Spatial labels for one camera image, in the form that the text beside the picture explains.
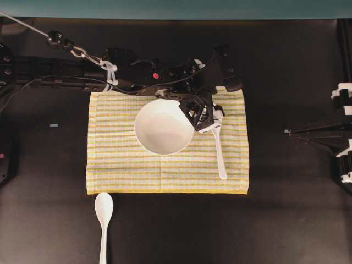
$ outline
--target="black tabletop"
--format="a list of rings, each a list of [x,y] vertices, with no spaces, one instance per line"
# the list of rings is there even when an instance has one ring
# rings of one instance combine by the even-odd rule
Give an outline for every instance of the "black tabletop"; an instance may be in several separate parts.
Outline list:
[[[96,55],[131,48],[166,63],[206,62],[228,43],[243,74],[249,194],[113,194],[109,263],[351,263],[352,198],[332,182],[331,157],[283,133],[333,110],[329,96],[343,79],[335,20],[35,26]],[[17,55],[72,58],[35,32],[2,41]],[[0,187],[1,264],[98,263],[101,231],[85,188],[88,106],[88,93],[31,87],[4,112],[19,165]]]

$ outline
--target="yellow and white dish towel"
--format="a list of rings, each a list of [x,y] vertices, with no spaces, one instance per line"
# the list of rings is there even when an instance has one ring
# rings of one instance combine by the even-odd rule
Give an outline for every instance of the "yellow and white dish towel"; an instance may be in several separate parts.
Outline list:
[[[144,150],[134,134],[138,111],[153,97],[93,92],[89,105],[87,193],[227,193],[247,194],[249,150],[241,90],[213,95],[223,106],[221,142],[227,180],[218,175],[211,131],[195,132],[183,151],[158,156]]]

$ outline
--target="white cable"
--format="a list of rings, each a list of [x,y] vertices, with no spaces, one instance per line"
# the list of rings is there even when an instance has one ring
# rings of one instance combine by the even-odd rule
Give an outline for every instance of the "white cable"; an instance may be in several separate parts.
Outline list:
[[[24,22],[21,21],[21,20],[18,20],[17,18],[14,18],[13,16],[10,16],[10,15],[4,13],[4,12],[1,12],[1,11],[0,11],[0,15],[3,15],[4,17],[7,17],[7,18],[9,18],[9,19],[11,19],[11,20],[13,20],[13,21],[16,21],[17,23],[19,23],[19,24],[21,24],[21,25],[24,25],[24,26],[26,26],[27,28],[38,32],[39,34],[42,34],[43,36],[49,37],[49,35],[46,34],[45,32],[43,32],[43,31],[41,31],[41,30],[39,30],[39,29],[36,29],[35,27],[33,27],[33,26],[31,26],[31,25],[28,25],[27,23],[24,23]]]

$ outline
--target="white zip tie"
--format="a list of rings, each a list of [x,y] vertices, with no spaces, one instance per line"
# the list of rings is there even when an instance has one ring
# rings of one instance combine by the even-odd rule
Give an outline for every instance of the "white zip tie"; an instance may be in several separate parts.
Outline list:
[[[112,84],[112,85],[118,85],[119,81],[116,79],[115,77],[115,72],[117,71],[117,66],[115,64],[112,64],[110,61],[108,60],[102,60],[100,61],[100,65],[101,68],[103,70],[107,71],[107,80],[106,82]],[[112,87],[110,85],[106,85],[103,92],[109,91],[111,90]]]

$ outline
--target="white spoon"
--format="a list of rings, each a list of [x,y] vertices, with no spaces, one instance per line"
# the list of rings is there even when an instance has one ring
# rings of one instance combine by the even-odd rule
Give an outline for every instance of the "white spoon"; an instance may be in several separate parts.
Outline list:
[[[101,246],[99,264],[106,264],[106,239],[114,203],[110,194],[101,192],[95,198],[95,213],[101,225]]]
[[[221,129],[221,124],[212,128],[211,131],[213,132],[215,137],[216,157],[218,161],[219,176],[220,176],[220,179],[227,180],[226,167],[224,163],[224,158],[222,156],[222,149],[221,149],[221,142],[220,142],[220,129]]]

